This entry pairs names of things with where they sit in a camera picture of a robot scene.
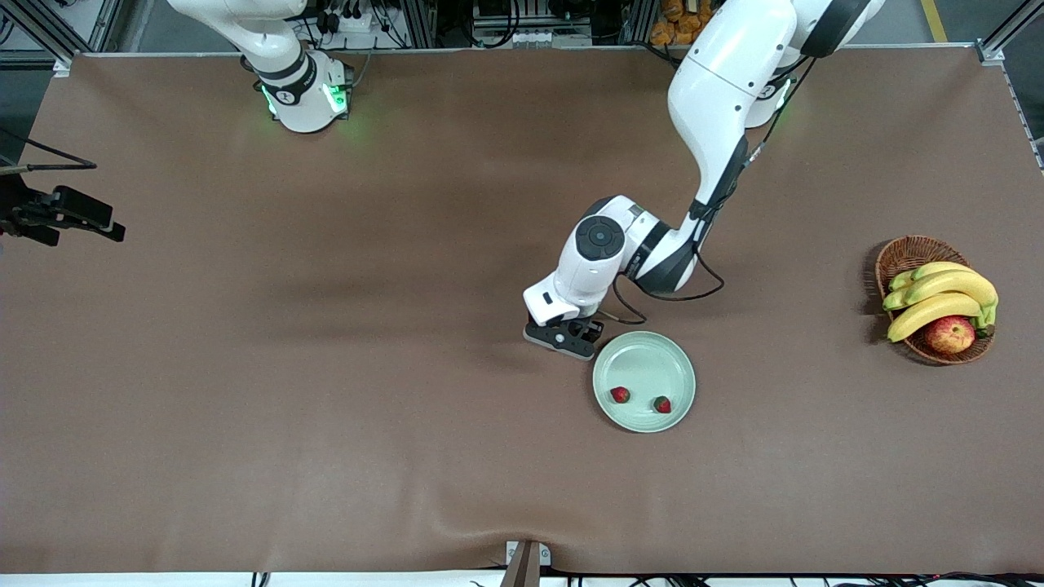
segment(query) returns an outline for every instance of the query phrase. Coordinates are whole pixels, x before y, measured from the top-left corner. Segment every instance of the brown tablecloth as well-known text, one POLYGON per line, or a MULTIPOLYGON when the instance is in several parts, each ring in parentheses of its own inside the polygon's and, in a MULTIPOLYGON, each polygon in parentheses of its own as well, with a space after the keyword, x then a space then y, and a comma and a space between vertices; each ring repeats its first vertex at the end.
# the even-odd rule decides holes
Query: brown tablecloth
POLYGON ((621 430, 590 363, 523 342, 591 202, 687 209, 670 76, 379 55, 301 136, 235 58, 77 58, 33 136, 99 169, 29 180, 127 240, 2 239, 0 570, 476 567, 519 537, 588 572, 1044 570, 1044 180, 971 49, 823 61, 704 249, 726 289, 623 287, 695 365, 675 428, 621 430), (909 233, 996 283, 982 360, 879 343, 865 261, 909 233))

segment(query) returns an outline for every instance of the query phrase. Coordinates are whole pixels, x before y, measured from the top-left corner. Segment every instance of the yellow floor stripe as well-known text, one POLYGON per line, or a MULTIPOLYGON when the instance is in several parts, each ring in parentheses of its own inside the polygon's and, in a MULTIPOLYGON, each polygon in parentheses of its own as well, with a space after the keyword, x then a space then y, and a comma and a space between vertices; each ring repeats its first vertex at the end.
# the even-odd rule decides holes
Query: yellow floor stripe
POLYGON ((935 7, 935 0, 921 0, 921 7, 924 8, 924 17, 928 19, 928 28, 931 30, 931 38, 935 43, 946 43, 946 29, 943 28, 943 21, 939 18, 939 8, 935 7))

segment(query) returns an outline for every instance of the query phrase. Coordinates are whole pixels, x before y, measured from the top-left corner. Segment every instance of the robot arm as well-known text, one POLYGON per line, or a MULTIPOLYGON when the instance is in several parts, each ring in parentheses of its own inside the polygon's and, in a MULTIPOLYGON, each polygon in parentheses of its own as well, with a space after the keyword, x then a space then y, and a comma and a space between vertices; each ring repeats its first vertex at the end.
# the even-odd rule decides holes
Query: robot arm
POLYGON ((617 274, 647 294, 685 285, 699 243, 749 159, 744 130, 752 110, 788 66, 787 49, 833 52, 875 1, 877 7, 883 2, 729 0, 689 49, 667 92, 671 121, 701 171, 681 226, 669 227, 624 195, 596 202, 574 227, 554 273, 523 292, 530 316, 524 336, 590 359, 601 332, 590 319, 617 274))
POLYGON ((261 78, 268 110, 296 133, 313 133, 348 115, 351 69, 322 51, 306 51, 284 19, 305 0, 168 0, 242 51, 261 78))

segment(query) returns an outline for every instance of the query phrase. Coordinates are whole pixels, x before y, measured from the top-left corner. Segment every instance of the plate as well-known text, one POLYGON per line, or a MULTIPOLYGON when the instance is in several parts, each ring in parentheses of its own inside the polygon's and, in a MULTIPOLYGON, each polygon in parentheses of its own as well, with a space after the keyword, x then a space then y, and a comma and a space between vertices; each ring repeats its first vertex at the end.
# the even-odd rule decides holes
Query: plate
POLYGON ((696 397, 692 361, 673 341, 656 332, 627 332, 602 348, 594 363, 594 397, 614 422, 635 432, 660 432, 678 424, 696 397), (610 390, 624 386, 631 400, 616 403, 610 390), (652 409, 659 396, 670 399, 670 414, 652 409))

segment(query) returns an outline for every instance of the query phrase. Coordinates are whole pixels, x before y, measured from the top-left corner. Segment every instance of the fruit basket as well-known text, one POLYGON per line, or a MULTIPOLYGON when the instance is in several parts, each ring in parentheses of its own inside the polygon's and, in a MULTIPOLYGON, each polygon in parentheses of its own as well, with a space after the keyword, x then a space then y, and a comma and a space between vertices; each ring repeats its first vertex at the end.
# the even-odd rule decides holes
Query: fruit basket
MULTIPOLYGON (((904 236, 885 244, 874 265, 877 290, 881 299, 887 296, 888 283, 894 277, 932 261, 952 261, 971 267, 968 259, 952 246, 928 236, 904 236)), ((888 320, 894 321, 901 311, 887 312, 888 320)), ((993 345, 993 333, 988 336, 976 336, 971 347, 956 354, 943 354, 933 350, 925 341, 923 329, 905 338, 903 343, 919 357, 929 362, 964 365, 984 355, 993 345)))

